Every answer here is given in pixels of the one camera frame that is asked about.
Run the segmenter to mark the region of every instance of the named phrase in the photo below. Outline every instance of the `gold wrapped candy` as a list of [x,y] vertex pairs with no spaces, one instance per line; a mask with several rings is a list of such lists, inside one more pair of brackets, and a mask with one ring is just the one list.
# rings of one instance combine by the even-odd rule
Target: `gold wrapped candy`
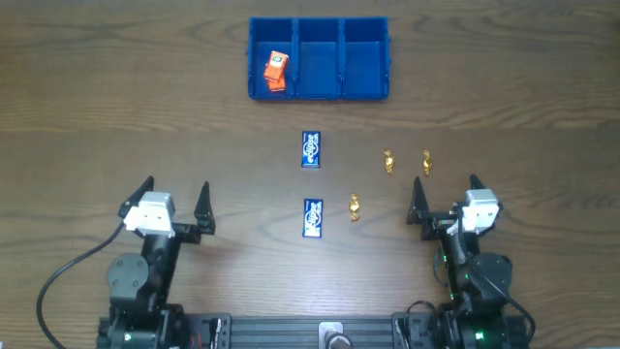
[[351,221],[357,222],[359,219],[359,195],[351,194],[351,203],[349,204],[349,212],[351,213]]
[[393,168],[396,160],[394,160],[394,157],[391,155],[391,150],[387,148],[384,149],[384,154],[386,155],[386,172],[388,175],[391,175],[393,173]]
[[430,158],[430,153],[428,152],[428,150],[424,149],[422,153],[424,153],[424,162],[422,164],[424,168],[424,174],[430,175],[430,169],[433,168],[433,159]]

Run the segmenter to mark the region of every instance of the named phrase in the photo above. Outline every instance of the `wood grain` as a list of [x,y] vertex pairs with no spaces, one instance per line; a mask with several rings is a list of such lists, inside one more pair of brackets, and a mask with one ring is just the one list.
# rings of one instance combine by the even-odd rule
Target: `wood grain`
[[[249,16],[390,16],[382,103],[247,97]],[[0,341],[49,348],[47,277],[104,240],[147,175],[191,221],[209,180],[215,237],[183,246],[170,301],[233,315],[390,314],[449,297],[437,245],[404,224],[421,149],[434,208],[478,174],[506,210],[484,251],[514,264],[533,348],[620,343],[620,6],[592,0],[160,0],[0,3]],[[300,132],[323,166],[299,168]],[[382,168],[385,147],[396,157]],[[361,219],[348,221],[349,194]],[[302,200],[325,237],[301,237]],[[52,331],[91,348],[123,234],[63,275]]]

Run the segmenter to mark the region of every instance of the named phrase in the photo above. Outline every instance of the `wooden table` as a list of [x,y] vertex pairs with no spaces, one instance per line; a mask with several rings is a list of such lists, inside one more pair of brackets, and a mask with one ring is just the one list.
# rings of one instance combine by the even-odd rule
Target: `wooden table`
[[[384,103],[257,103],[249,16],[390,16]],[[182,248],[170,294],[188,312],[390,314],[449,301],[436,242],[406,226],[423,148],[432,208],[468,175],[506,210],[480,241],[510,256],[534,348],[620,343],[620,6],[604,0],[3,1],[0,4],[0,341],[49,348],[35,299],[103,241],[148,176],[193,221],[211,183],[215,237]],[[301,131],[323,166],[299,168]],[[396,158],[383,169],[383,149]],[[349,222],[349,195],[361,219]],[[306,197],[325,235],[301,237]],[[46,297],[52,331],[94,346],[123,233]]]

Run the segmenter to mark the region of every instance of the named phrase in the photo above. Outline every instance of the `blue tray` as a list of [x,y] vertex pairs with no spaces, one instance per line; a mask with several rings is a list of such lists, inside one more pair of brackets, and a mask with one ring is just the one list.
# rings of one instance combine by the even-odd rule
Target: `blue tray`
[[[263,78],[273,50],[289,55],[282,92]],[[248,93],[257,100],[385,99],[390,63],[386,17],[250,18]]]

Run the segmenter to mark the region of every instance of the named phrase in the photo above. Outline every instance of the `orange box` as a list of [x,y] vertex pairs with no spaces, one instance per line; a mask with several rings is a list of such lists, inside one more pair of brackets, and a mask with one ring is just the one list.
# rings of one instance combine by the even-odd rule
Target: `orange box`
[[287,82],[286,79],[284,79],[284,76],[282,76],[276,82],[268,80],[267,84],[269,85],[269,91],[271,92],[284,91],[287,89]]
[[278,82],[284,76],[284,69],[289,62],[289,56],[282,52],[272,51],[269,56],[269,62],[264,69],[263,77],[267,80]]

